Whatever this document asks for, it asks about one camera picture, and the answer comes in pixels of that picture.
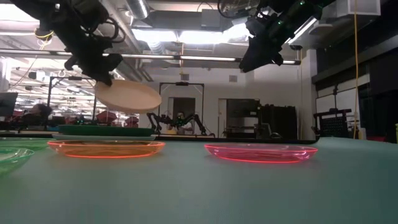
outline metal frame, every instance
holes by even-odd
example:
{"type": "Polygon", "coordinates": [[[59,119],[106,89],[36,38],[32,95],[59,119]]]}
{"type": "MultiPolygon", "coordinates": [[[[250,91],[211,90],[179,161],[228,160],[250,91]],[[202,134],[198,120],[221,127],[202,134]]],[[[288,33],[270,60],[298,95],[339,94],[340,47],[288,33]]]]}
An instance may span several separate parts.
{"type": "MultiPolygon", "coordinates": [[[[199,85],[202,87],[203,91],[201,93],[201,122],[203,123],[203,107],[205,104],[205,84],[203,83],[183,83],[184,85],[199,85]]],[[[162,85],[176,85],[176,86],[183,86],[179,85],[179,82],[172,83],[172,82],[161,82],[159,83],[159,95],[162,96],[162,85]]],[[[160,116],[160,106],[157,108],[157,115],[160,116]]]]}
{"type": "MultiPolygon", "coordinates": [[[[56,87],[62,80],[64,79],[68,79],[68,80],[93,80],[92,78],[83,78],[83,77],[50,77],[50,83],[49,83],[49,93],[48,93],[48,97],[47,97],[47,106],[50,106],[50,102],[51,102],[51,91],[52,88],[56,87]],[[58,82],[56,82],[54,85],[52,84],[52,81],[54,79],[58,79],[58,82]]],[[[96,106],[97,106],[97,97],[94,96],[94,107],[93,107],[93,118],[92,120],[94,121],[95,119],[95,110],[96,110],[96,106]]]]}

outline green tray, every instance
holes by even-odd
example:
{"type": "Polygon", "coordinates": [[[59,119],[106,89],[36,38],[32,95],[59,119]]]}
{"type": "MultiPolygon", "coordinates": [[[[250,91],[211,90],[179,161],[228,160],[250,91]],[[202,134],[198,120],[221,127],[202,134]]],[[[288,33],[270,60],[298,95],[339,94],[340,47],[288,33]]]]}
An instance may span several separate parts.
{"type": "Polygon", "coordinates": [[[154,134],[151,128],[122,128],[90,125],[60,125],[59,133],[80,136],[134,136],[147,137],[154,134]]]}
{"type": "Polygon", "coordinates": [[[13,147],[39,151],[45,149],[47,142],[53,139],[44,138],[0,138],[0,147],[13,147]]]}

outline green plate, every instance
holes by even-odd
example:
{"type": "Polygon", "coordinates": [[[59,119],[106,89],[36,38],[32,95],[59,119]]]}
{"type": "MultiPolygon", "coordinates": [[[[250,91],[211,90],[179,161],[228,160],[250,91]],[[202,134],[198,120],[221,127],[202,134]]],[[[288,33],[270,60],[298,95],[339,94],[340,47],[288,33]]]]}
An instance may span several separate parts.
{"type": "Polygon", "coordinates": [[[29,149],[0,149],[0,177],[23,166],[34,153],[29,149]]]}
{"type": "Polygon", "coordinates": [[[38,151],[45,149],[47,142],[53,139],[44,138],[0,138],[0,147],[13,147],[38,151]]]}
{"type": "Polygon", "coordinates": [[[151,128],[122,128],[90,125],[60,125],[59,133],[82,136],[134,136],[148,137],[154,133],[151,128]]]}

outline cable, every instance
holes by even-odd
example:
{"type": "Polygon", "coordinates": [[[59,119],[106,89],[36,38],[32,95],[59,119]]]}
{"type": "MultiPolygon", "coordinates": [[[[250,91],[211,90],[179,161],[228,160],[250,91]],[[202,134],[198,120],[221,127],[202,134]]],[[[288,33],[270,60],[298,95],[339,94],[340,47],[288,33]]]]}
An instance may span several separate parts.
{"type": "Polygon", "coordinates": [[[118,22],[116,22],[116,20],[113,19],[112,17],[109,17],[108,20],[110,20],[110,21],[106,21],[105,23],[106,23],[106,24],[111,24],[111,25],[114,26],[114,33],[113,33],[113,36],[112,36],[112,37],[103,37],[103,36],[101,36],[101,35],[95,35],[95,34],[94,34],[94,36],[95,36],[96,38],[98,38],[98,39],[106,39],[106,40],[109,40],[109,41],[111,41],[112,43],[122,43],[122,42],[124,42],[124,41],[126,40],[126,31],[124,31],[122,28],[120,28],[118,22]],[[120,40],[116,40],[116,38],[118,38],[119,31],[121,31],[123,35],[121,36],[122,38],[121,38],[120,40]]]}
{"type": "Polygon", "coordinates": [[[239,18],[239,16],[237,16],[237,15],[236,15],[236,16],[227,16],[227,15],[225,15],[225,14],[221,11],[220,4],[221,4],[221,0],[218,0],[218,1],[217,1],[217,10],[218,10],[219,14],[220,14],[222,17],[227,18],[227,19],[236,19],[236,18],[239,18]]]}
{"type": "Polygon", "coordinates": [[[51,35],[54,34],[54,30],[53,30],[53,31],[51,31],[51,32],[50,32],[49,34],[47,34],[47,35],[39,36],[39,35],[36,35],[36,31],[37,31],[37,28],[35,29],[34,34],[35,34],[35,36],[36,36],[37,38],[39,38],[39,39],[41,39],[41,38],[49,38],[51,35]]]}
{"type": "MultiPolygon", "coordinates": [[[[46,45],[48,45],[48,44],[47,44],[47,40],[48,40],[48,39],[49,39],[49,36],[46,37],[45,43],[44,43],[42,46],[40,46],[40,50],[43,50],[44,47],[45,47],[46,45]]],[[[30,67],[26,70],[25,74],[24,74],[17,82],[15,82],[15,84],[13,84],[12,86],[10,86],[8,90],[13,89],[15,86],[17,86],[18,84],[20,84],[20,82],[27,76],[27,74],[29,74],[29,72],[30,72],[30,70],[32,69],[33,65],[35,64],[36,60],[37,60],[37,55],[35,56],[35,60],[32,62],[32,64],[30,65],[30,67]]]]}
{"type": "Polygon", "coordinates": [[[355,36],[355,109],[354,109],[354,139],[356,139],[356,119],[358,106],[358,78],[359,78],[359,63],[358,63],[358,22],[357,22],[358,0],[354,0],[354,36],[355,36]]]}
{"type": "Polygon", "coordinates": [[[211,6],[211,4],[209,4],[208,2],[202,1],[202,2],[199,4],[198,8],[197,8],[197,12],[199,11],[199,8],[200,8],[200,6],[201,6],[203,3],[206,3],[208,6],[211,7],[211,9],[214,9],[213,6],[211,6]]]}

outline wooden plate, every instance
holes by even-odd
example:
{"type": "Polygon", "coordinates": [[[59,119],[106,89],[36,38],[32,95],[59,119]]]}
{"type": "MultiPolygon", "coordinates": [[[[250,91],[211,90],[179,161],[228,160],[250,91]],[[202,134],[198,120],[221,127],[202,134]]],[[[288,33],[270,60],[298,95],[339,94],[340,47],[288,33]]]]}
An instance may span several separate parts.
{"type": "Polygon", "coordinates": [[[95,95],[110,109],[125,113],[150,112],[162,102],[162,97],[151,87],[127,80],[113,80],[112,86],[97,82],[95,95]]]}

